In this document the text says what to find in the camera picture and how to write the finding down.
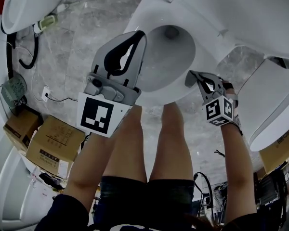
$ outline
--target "wrist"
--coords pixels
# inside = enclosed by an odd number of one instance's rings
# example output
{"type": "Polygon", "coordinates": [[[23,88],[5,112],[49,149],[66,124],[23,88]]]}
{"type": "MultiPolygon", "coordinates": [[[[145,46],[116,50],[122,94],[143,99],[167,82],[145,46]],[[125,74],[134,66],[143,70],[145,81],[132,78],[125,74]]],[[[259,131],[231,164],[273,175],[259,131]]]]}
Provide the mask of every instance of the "wrist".
{"type": "Polygon", "coordinates": [[[225,125],[222,125],[221,126],[221,130],[222,131],[227,130],[227,131],[231,131],[231,132],[232,131],[239,132],[243,136],[243,133],[242,133],[240,127],[234,122],[229,122],[229,123],[227,123],[225,125]]]}

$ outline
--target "wall outlet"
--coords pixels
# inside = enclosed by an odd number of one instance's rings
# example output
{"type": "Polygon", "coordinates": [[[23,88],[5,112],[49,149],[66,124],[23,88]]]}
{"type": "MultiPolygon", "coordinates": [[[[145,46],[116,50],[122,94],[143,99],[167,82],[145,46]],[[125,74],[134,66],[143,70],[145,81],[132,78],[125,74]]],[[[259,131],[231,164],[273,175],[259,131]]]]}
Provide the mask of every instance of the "wall outlet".
{"type": "Polygon", "coordinates": [[[50,95],[50,90],[48,86],[44,86],[43,93],[42,93],[42,99],[47,103],[48,98],[46,97],[46,95],[47,96],[50,95]]]}

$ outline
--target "denim shorts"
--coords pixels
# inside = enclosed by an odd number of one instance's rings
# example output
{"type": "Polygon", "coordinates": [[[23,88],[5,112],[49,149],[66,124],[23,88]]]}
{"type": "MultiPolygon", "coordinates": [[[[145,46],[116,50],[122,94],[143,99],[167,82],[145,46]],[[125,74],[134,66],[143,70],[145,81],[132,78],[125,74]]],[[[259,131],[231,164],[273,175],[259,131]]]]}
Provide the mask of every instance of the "denim shorts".
{"type": "Polygon", "coordinates": [[[192,212],[192,180],[151,180],[143,183],[121,177],[104,176],[101,200],[94,213],[95,225],[109,229],[120,224],[156,230],[184,230],[192,212]]]}

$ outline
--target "toilet lid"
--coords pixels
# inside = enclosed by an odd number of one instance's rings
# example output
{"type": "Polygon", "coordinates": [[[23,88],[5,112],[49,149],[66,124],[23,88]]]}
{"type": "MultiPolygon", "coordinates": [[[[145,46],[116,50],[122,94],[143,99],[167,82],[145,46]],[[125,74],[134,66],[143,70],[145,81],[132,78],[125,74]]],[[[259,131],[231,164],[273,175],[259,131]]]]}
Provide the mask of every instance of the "toilet lid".
{"type": "Polygon", "coordinates": [[[265,60],[238,98],[241,129],[252,151],[266,148],[288,131],[289,69],[265,60]]]}

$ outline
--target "knee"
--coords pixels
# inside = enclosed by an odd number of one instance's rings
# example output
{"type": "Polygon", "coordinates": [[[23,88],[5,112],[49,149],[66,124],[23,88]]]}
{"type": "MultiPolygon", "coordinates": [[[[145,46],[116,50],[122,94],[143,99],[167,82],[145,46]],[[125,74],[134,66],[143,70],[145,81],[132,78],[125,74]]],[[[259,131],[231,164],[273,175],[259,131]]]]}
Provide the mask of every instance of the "knee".
{"type": "Polygon", "coordinates": [[[184,136],[184,124],[178,122],[163,124],[160,134],[165,136],[184,136]]]}
{"type": "Polygon", "coordinates": [[[127,135],[141,135],[143,133],[143,129],[140,121],[134,121],[132,123],[124,123],[119,126],[117,133],[121,136],[127,135]]]}

